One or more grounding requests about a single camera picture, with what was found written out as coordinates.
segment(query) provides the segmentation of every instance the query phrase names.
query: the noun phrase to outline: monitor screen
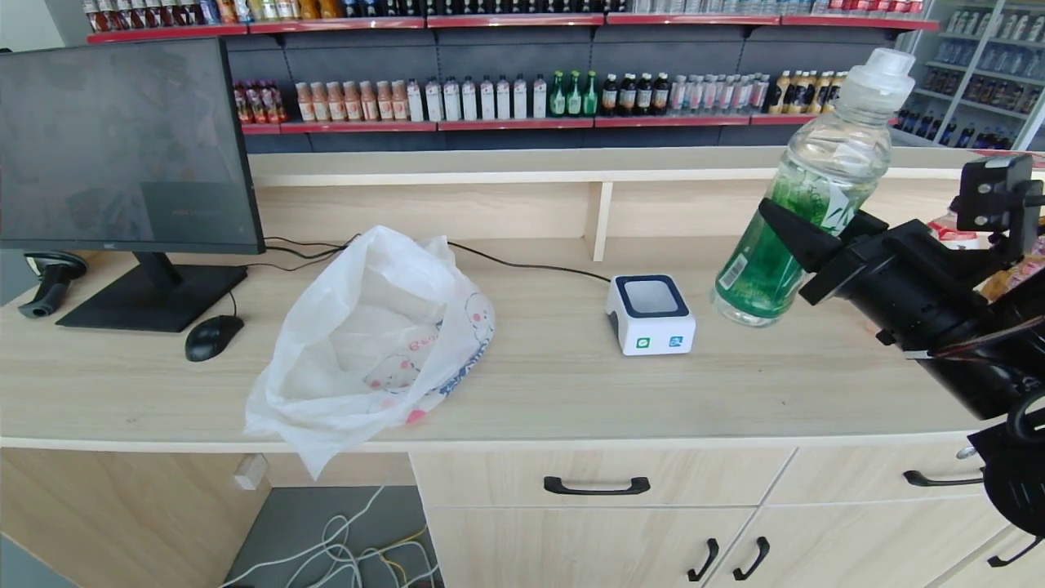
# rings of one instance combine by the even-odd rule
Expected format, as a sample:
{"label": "monitor screen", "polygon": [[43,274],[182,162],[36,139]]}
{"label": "monitor screen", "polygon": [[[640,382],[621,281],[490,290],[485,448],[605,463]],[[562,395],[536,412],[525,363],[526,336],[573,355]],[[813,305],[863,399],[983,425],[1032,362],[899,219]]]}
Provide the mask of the monitor screen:
{"label": "monitor screen", "polygon": [[0,54],[0,245],[258,253],[215,39]]}

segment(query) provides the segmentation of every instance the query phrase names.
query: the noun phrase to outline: white cable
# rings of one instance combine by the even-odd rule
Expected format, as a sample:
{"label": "white cable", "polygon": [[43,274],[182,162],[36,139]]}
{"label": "white cable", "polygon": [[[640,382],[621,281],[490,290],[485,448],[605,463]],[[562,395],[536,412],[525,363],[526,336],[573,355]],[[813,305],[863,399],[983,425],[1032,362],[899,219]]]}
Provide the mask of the white cable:
{"label": "white cable", "polygon": [[[356,558],[355,555],[352,554],[352,551],[348,548],[349,527],[352,525],[353,522],[355,522],[356,519],[365,515],[367,511],[370,510],[370,507],[374,503],[374,500],[377,498],[377,495],[379,495],[382,490],[385,490],[384,484],[370,497],[370,500],[367,501],[367,505],[364,507],[362,511],[356,513],[355,516],[353,516],[351,519],[345,517],[344,515],[334,515],[333,517],[331,517],[330,520],[328,520],[327,523],[323,525],[323,534],[321,535],[323,540],[320,541],[319,543],[298,554],[295,554],[294,556],[291,556],[288,558],[255,564],[246,572],[223,584],[219,588],[228,588],[229,586],[239,582],[240,580],[247,578],[251,573],[254,573],[254,571],[260,568],[293,562],[303,556],[308,555],[309,552],[316,549],[319,549],[319,551],[316,551],[315,554],[309,556],[309,558],[305,560],[305,562],[301,564],[301,566],[299,566],[297,570],[295,570],[294,574],[291,575],[291,580],[288,580],[286,583],[286,588],[291,588],[292,585],[294,584],[294,581],[297,580],[298,575],[300,575],[301,572],[304,571],[304,569],[308,567],[310,563],[312,563],[312,561],[322,556],[330,558],[331,560],[330,567],[327,568],[326,573],[324,573],[322,578],[320,578],[317,582],[309,584],[307,588],[320,588],[321,586],[329,582],[332,578],[334,578],[335,575],[338,575],[339,573],[341,573],[343,570],[346,569],[352,570],[352,575],[350,577],[351,578],[350,585],[353,586],[354,588],[364,588],[363,577],[361,575],[361,570],[359,570],[359,562],[370,558],[382,556],[387,551],[391,551],[399,547],[404,547],[407,545],[416,546],[418,549],[421,550],[421,555],[424,558],[424,565],[428,568],[428,571],[416,578],[411,579],[409,582],[407,582],[407,584],[400,586],[399,577],[396,575],[395,570],[392,569],[392,565],[382,560],[381,563],[385,564],[385,568],[389,571],[389,573],[392,574],[392,578],[394,579],[393,585],[398,586],[399,588],[409,588],[415,582],[423,580],[425,578],[429,578],[439,569],[439,564],[437,563],[435,566],[432,565],[432,562],[428,560],[428,552],[424,548],[424,545],[418,543],[417,541],[405,541],[403,543],[396,543],[393,545],[389,545],[388,547],[382,547],[380,549],[376,549],[374,547],[368,547],[363,551],[363,555],[359,558]],[[336,523],[341,523],[341,525],[338,526],[336,531],[334,531],[328,537],[327,533],[330,531],[330,526]],[[342,534],[344,534],[344,538],[339,541],[339,537],[341,537]]]}

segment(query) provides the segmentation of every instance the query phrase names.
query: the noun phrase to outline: barcode scanner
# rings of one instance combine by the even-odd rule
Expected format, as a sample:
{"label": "barcode scanner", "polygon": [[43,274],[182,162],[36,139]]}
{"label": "barcode scanner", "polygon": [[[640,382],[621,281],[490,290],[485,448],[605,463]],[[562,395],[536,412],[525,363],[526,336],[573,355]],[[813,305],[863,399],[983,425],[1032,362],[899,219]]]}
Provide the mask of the barcode scanner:
{"label": "barcode scanner", "polygon": [[87,273],[87,261],[79,255],[65,251],[26,253],[25,258],[36,266],[40,275],[40,287],[32,301],[19,307],[18,311],[28,319],[50,316],[62,307],[72,280]]}

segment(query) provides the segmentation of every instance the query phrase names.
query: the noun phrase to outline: black drawer handle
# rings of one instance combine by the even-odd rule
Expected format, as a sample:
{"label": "black drawer handle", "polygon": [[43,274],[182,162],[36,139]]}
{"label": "black drawer handle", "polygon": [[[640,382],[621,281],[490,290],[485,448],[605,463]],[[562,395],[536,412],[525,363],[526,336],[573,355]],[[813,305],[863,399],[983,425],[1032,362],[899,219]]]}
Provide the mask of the black drawer handle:
{"label": "black drawer handle", "polygon": [[649,492],[650,479],[646,477],[631,478],[631,486],[621,490],[575,490],[562,486],[562,478],[558,476],[544,476],[544,490],[552,494],[568,496],[630,496]]}
{"label": "black drawer handle", "polygon": [[707,573],[707,568],[715,563],[715,558],[718,558],[718,541],[712,538],[707,540],[707,559],[704,561],[703,567],[700,568],[700,571],[690,568],[690,571],[686,572],[686,577],[690,579],[690,582],[700,582]]}
{"label": "black drawer handle", "polygon": [[930,480],[925,477],[925,474],[919,472],[918,470],[907,470],[904,472],[904,478],[907,479],[907,484],[921,488],[933,488],[940,486],[972,486],[974,484],[983,484],[983,478],[970,478],[968,480]]}
{"label": "black drawer handle", "polygon": [[754,558],[754,563],[751,564],[751,569],[747,571],[743,571],[740,568],[733,570],[733,579],[737,582],[743,582],[748,578],[751,578],[754,570],[759,569],[759,566],[762,565],[762,560],[765,560],[766,556],[769,555],[769,541],[765,537],[756,539],[754,544],[759,546],[759,557]]}
{"label": "black drawer handle", "polygon": [[1022,550],[1019,554],[1013,556],[1013,559],[1011,559],[1011,560],[1003,560],[1003,559],[999,558],[998,556],[994,556],[990,560],[988,560],[986,563],[991,567],[1005,567],[1008,564],[1016,562],[1016,560],[1019,560],[1023,556],[1026,556],[1031,549],[1034,549],[1035,547],[1037,547],[1038,544],[1041,543],[1041,542],[1042,542],[1042,538],[1041,537],[1035,539],[1034,543],[1031,543],[1030,545],[1027,545],[1027,547],[1024,550]]}

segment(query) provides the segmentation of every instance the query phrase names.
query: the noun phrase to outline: plastic bag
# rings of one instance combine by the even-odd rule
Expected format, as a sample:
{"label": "plastic bag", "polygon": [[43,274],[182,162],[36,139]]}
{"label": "plastic bag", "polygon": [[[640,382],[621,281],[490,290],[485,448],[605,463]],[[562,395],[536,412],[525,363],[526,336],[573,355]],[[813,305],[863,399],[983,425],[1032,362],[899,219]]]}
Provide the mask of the plastic bag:
{"label": "plastic bag", "polygon": [[419,244],[374,227],[291,308],[248,398],[246,432],[279,434],[319,477],[338,453],[442,402],[493,325],[445,237]]}

